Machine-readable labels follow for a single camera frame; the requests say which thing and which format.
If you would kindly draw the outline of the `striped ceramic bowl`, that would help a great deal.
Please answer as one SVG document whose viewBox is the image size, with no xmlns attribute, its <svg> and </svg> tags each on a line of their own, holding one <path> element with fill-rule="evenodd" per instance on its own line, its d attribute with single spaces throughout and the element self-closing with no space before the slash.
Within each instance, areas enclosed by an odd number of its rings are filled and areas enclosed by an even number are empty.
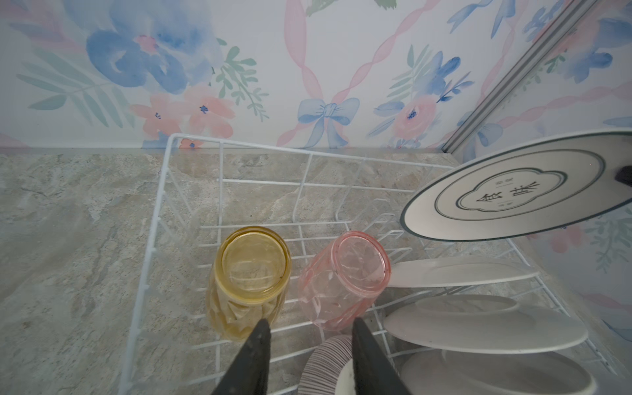
<svg viewBox="0 0 632 395">
<path fill-rule="evenodd" d="M 356 394 L 352 337 L 331 337 L 317 347 L 304 367 L 298 394 Z"/>
</svg>

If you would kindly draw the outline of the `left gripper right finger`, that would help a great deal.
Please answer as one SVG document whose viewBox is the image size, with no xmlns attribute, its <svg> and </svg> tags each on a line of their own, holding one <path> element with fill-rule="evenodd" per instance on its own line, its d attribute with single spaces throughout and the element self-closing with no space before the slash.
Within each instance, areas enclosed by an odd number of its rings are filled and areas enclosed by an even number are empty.
<svg viewBox="0 0 632 395">
<path fill-rule="evenodd" d="M 361 318 L 352 325 L 352 360 L 356 394 L 410 394 Z"/>
</svg>

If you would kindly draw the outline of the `white plate green red rim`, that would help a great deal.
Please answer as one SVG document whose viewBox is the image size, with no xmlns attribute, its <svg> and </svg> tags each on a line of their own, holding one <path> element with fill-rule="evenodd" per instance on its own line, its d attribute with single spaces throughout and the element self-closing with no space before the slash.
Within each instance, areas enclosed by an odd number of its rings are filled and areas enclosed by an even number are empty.
<svg viewBox="0 0 632 395">
<path fill-rule="evenodd" d="M 555 352 L 589 337 L 578 319 L 487 295 L 421 299 L 390 314 L 384 328 L 392 336 L 419 346 L 492 355 Z"/>
</svg>

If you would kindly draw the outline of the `pink glass cup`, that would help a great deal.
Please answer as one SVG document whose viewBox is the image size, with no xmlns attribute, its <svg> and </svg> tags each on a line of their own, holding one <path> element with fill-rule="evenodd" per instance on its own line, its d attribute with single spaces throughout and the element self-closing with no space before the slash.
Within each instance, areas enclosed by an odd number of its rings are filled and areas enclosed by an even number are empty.
<svg viewBox="0 0 632 395">
<path fill-rule="evenodd" d="M 386 250 L 376 238 L 346 232 L 303 269 L 299 305 L 317 327 L 340 332 L 372 306 L 388 286 L 391 271 Z"/>
</svg>

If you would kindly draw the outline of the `white plate gold rim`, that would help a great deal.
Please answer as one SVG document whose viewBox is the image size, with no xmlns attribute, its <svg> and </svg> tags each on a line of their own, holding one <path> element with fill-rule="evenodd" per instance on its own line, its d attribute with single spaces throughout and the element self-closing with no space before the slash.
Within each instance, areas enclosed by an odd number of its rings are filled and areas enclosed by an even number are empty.
<svg viewBox="0 0 632 395">
<path fill-rule="evenodd" d="M 523 263 L 500 258 L 462 256 L 396 263 L 388 283 L 391 288 L 441 288 L 476 286 L 530 279 L 539 271 Z"/>
</svg>

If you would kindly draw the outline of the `right aluminium corner post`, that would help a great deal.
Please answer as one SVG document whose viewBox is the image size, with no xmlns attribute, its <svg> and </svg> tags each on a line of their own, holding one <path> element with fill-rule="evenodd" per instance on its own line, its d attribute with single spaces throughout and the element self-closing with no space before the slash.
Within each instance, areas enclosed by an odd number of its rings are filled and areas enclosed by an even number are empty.
<svg viewBox="0 0 632 395">
<path fill-rule="evenodd" d="M 464 120 L 463 124 L 448 139 L 442 141 L 439 145 L 442 153 L 452 154 L 456 152 L 597 4 L 597 0 L 582 0 L 571 1 L 563 7 L 559 16 L 554 18 L 552 23 L 543 30 L 525 55 L 516 62 L 489 94 L 482 97 L 480 103 Z"/>
</svg>

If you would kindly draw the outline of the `white plate dark rim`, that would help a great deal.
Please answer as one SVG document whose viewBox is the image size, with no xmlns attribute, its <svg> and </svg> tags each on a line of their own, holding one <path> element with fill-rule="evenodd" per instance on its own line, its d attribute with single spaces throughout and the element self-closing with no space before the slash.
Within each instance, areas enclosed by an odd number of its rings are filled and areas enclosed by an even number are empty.
<svg viewBox="0 0 632 395">
<path fill-rule="evenodd" d="M 541 138 L 469 161 L 404 207 L 408 233 L 438 241 L 502 240 L 573 225 L 631 202 L 616 181 L 631 166 L 631 131 Z"/>
</svg>

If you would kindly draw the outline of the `yellow glass cup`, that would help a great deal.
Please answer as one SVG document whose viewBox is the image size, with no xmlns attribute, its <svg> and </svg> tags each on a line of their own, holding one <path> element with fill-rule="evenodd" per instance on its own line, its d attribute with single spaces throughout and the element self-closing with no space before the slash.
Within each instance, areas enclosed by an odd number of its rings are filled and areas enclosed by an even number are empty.
<svg viewBox="0 0 632 395">
<path fill-rule="evenodd" d="M 243 342 L 257 323 L 272 324 L 286 300 L 292 259 L 276 232 L 248 226 L 221 244 L 209 277 L 209 324 L 222 338 Z"/>
</svg>

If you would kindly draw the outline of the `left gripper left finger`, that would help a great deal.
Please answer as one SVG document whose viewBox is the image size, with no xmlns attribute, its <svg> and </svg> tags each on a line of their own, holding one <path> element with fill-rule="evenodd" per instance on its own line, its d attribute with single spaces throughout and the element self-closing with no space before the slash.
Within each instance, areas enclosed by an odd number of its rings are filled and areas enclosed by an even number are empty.
<svg viewBox="0 0 632 395">
<path fill-rule="evenodd" d="M 260 319 L 212 395 L 257 395 L 268 393 L 271 329 Z"/>
</svg>

